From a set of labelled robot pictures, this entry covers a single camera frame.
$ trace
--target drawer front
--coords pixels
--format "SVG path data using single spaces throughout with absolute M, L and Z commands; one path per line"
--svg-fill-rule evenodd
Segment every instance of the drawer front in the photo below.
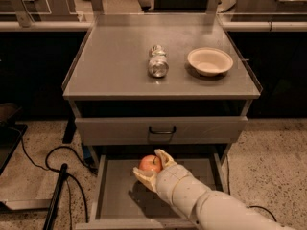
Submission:
M 246 117 L 77 118 L 85 145 L 210 144 L 237 141 Z

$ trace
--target drawer handle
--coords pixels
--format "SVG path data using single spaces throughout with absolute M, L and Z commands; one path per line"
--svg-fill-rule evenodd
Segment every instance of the drawer handle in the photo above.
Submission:
M 152 127 L 149 127 L 150 134 L 174 134 L 176 132 L 176 127 L 173 126 L 172 131 L 153 131 Z

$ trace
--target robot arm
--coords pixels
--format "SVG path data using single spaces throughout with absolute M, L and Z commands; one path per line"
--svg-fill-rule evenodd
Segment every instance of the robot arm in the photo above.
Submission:
M 281 226 L 249 209 L 241 201 L 223 192 L 212 191 L 187 169 L 177 164 L 161 149 L 155 151 L 163 170 L 147 176 L 136 168 L 135 176 L 156 192 L 181 217 L 189 219 L 199 230 L 295 230 Z

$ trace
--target floor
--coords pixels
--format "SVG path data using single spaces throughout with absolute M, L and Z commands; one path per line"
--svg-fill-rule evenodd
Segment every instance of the floor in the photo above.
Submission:
M 108 12 L 139 10 L 127 4 L 129 0 L 107 0 Z M 78 8 L 89 10 L 89 2 L 80 0 Z M 25 149 L 40 166 L 45 167 L 49 151 L 61 146 L 66 121 L 27 121 L 24 136 Z M 82 156 L 78 132 L 69 144 Z M 68 149 L 59 149 L 49 157 L 50 166 L 60 168 L 68 164 L 68 171 L 81 183 L 86 195 L 88 212 L 91 211 L 96 176 L 85 168 Z M 307 119 L 252 119 L 249 120 L 223 164 L 224 177 L 229 178 L 231 194 L 246 205 L 269 209 L 277 220 L 296 230 L 306 230 L 307 222 Z M 35 167 L 26 157 L 21 144 L 17 147 L 7 168 L 0 176 L 0 200 L 28 200 L 51 198 L 58 179 L 56 172 Z M 69 179 L 73 229 L 84 222 L 84 205 L 77 184 Z M 59 211 L 54 229 L 69 227 L 69 190 L 64 183 L 59 200 Z M 263 210 L 257 210 L 268 218 Z M 0 215 L 0 230 L 42 229 L 46 212 L 13 213 Z

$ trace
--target cabinet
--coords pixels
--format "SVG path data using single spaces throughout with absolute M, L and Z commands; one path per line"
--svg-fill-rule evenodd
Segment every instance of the cabinet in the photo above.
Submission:
M 168 54 L 170 70 L 163 79 L 147 73 L 155 44 Z M 225 76 L 200 76 L 187 62 L 188 53 L 200 47 L 229 53 L 232 69 Z M 103 15 L 70 72 L 64 98 L 99 167 L 91 220 L 79 229 L 192 227 L 158 198 L 153 201 L 131 170 L 141 154 L 160 147 L 204 183 L 224 188 L 220 161 L 260 92 L 215 16 Z

